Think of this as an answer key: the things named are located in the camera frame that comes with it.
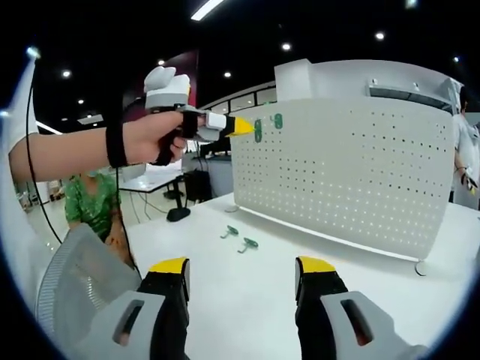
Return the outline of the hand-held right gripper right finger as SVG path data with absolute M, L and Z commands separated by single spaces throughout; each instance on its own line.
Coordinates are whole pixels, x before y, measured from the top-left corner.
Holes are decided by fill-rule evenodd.
M 428 353 L 400 337 L 392 317 L 348 290 L 325 260 L 295 258 L 295 301 L 303 359 L 424 359 Z

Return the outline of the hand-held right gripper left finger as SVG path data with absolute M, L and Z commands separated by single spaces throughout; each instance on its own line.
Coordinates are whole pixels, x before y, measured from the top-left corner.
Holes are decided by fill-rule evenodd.
M 153 265 L 136 290 L 100 311 L 84 339 L 85 359 L 187 359 L 190 260 Z

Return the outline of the person's left hand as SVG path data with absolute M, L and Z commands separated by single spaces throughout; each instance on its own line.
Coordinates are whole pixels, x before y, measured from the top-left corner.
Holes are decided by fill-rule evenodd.
M 124 152 L 128 164 L 154 163 L 166 143 L 164 137 L 180 128 L 184 113 L 162 112 L 146 115 L 123 125 Z

